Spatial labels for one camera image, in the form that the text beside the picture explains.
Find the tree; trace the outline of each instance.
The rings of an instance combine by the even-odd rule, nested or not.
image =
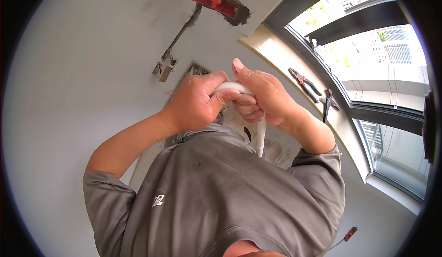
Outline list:
[[[387,35],[384,32],[378,31],[378,35],[381,41],[387,41]]]

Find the red electrical box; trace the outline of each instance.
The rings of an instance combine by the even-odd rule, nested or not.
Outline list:
[[[231,18],[236,18],[238,5],[230,0],[194,0]]]

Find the white pipe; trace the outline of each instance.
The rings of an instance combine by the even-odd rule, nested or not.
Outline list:
[[[238,82],[224,82],[213,91],[212,95],[226,88],[233,88],[238,90],[238,92],[241,94],[249,94],[254,96],[254,94],[247,87],[245,87],[244,85]],[[264,151],[264,137],[266,135],[266,127],[267,127],[266,114],[264,113],[262,120],[260,122],[257,122],[256,124],[256,136],[257,136],[256,154],[259,157],[262,157],[262,152]]]

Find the window frame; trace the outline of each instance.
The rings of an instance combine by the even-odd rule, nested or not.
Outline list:
[[[283,0],[264,20],[263,25],[282,41],[284,41],[300,57],[302,57],[322,79],[323,83],[332,90],[336,102],[343,109],[346,116],[350,120],[353,120],[352,125],[354,127],[354,131],[359,134],[359,142],[361,148],[364,149],[366,153],[366,159],[370,165],[371,174],[379,177],[393,187],[398,188],[419,203],[422,203],[423,200],[415,193],[411,192],[408,188],[374,171],[372,163],[373,158],[369,152],[369,149],[367,148],[366,139],[364,139],[365,135],[362,136],[360,133],[361,126],[359,120],[395,127],[422,136],[424,119],[423,112],[411,108],[399,107],[397,105],[352,101],[349,98],[344,85],[331,72],[331,68],[326,64],[326,62],[324,62],[323,58],[313,50],[312,40],[307,40],[288,25],[295,17],[316,4],[318,1],[320,0]],[[355,14],[357,12],[363,12],[364,9],[373,7],[373,4],[387,3],[384,4],[384,6],[390,6],[394,9],[399,7],[396,1],[394,1],[394,4],[392,4],[392,2],[393,0],[378,0],[377,2],[373,1],[373,3],[369,2],[355,5],[354,11],[350,12],[346,16]],[[402,13],[400,16],[397,16],[397,25],[404,24],[404,18],[405,16]]]

